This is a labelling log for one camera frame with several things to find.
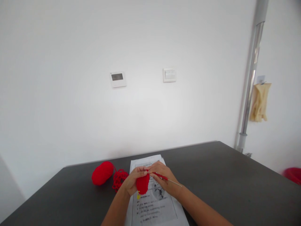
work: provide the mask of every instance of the red bucket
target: red bucket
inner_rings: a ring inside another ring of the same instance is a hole
[[[284,176],[296,184],[301,185],[301,169],[300,168],[288,168],[284,171]]]

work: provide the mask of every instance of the hand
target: hand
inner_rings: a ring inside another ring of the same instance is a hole
[[[149,170],[148,173],[150,174],[150,176],[153,177],[155,181],[157,181],[165,191],[167,191],[170,195],[172,195],[176,199],[178,198],[182,187],[168,180],[164,180],[161,177],[157,176],[156,174],[153,174],[153,173],[161,174],[162,176],[165,176],[168,179],[179,184],[179,182],[177,181],[177,179],[175,178],[171,170],[166,165],[164,165],[160,161],[157,161],[150,167],[147,167],[146,169]]]
[[[143,177],[147,174],[145,171],[145,166],[138,166],[130,173],[130,175],[124,180],[120,188],[124,188],[130,196],[132,196],[136,191],[136,180],[139,177]]]

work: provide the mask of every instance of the tabletop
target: tabletop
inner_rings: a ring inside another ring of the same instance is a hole
[[[131,160],[161,154],[177,180],[234,225],[301,225],[301,186],[222,142],[110,160],[129,173]],[[59,171],[1,226],[97,225],[115,196],[113,177],[95,186],[103,161]],[[189,225],[196,225],[185,212]]]

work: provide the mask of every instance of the silver pole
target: silver pole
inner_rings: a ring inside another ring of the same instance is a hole
[[[241,132],[239,133],[239,142],[237,146],[237,150],[241,153],[243,152],[243,149],[245,147],[245,141],[247,137],[247,126],[248,126],[248,120],[249,120],[249,113],[250,113],[250,106],[251,106],[251,100],[252,100],[252,93],[253,93],[253,86],[254,86],[254,80],[256,75],[256,69],[257,69],[257,62],[258,62],[258,55],[259,55],[259,47],[260,47],[260,41],[262,37],[262,31],[263,31],[263,24],[266,19],[267,15],[267,5],[268,0],[258,0],[257,6],[256,6],[256,13],[254,18],[254,24],[255,24],[255,37],[254,37],[254,44],[252,49],[252,57],[250,62],[250,71],[249,71],[249,79],[248,79],[248,85],[247,85],[247,92],[246,92],[246,100],[245,100],[245,108],[244,108],[244,114],[242,119],[242,126],[241,126]]]

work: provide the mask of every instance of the crochet hook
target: crochet hook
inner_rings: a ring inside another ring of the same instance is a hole
[[[153,173],[153,174],[156,174],[157,176],[161,177],[162,179],[169,180],[170,182],[172,182],[172,183],[174,183],[174,184],[176,184],[176,185],[179,185],[179,186],[183,187],[182,185],[180,185],[180,184],[178,184],[178,183],[176,183],[176,182],[174,182],[174,181],[168,179],[168,178],[165,177],[165,176],[162,176],[161,174],[158,174],[158,173]]]

